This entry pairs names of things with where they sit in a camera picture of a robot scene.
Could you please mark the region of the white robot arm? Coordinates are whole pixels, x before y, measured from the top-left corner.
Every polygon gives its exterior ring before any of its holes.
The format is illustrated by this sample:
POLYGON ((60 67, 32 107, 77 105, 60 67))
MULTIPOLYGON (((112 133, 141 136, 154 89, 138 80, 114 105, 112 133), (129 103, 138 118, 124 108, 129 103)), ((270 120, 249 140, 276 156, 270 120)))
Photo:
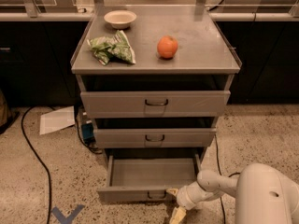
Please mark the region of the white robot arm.
POLYGON ((202 170, 190 185, 167 192, 178 203, 170 224, 179 224, 200 202, 224 194, 235 198, 235 224, 299 224, 299 184, 265 164, 253 163, 237 178, 202 170))

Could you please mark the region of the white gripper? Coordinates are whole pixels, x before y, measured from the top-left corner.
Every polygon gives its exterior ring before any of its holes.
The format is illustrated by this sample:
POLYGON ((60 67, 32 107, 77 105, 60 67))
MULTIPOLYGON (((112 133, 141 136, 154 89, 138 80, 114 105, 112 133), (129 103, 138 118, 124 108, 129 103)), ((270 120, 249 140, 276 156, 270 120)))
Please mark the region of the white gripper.
POLYGON ((213 192, 205 191, 197 182, 183 186, 180 189, 167 189, 168 194, 177 196, 179 207, 175 207, 169 220, 169 224, 179 224, 186 216, 186 210, 193 209, 203 201, 212 201, 216 196, 213 192))

